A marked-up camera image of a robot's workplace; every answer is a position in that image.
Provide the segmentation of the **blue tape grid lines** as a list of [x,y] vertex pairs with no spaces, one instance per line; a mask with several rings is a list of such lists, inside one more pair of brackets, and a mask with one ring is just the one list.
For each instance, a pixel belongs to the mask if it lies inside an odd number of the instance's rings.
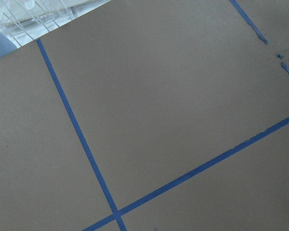
[[111,209],[87,231],[289,231],[289,1],[113,0],[38,41]]

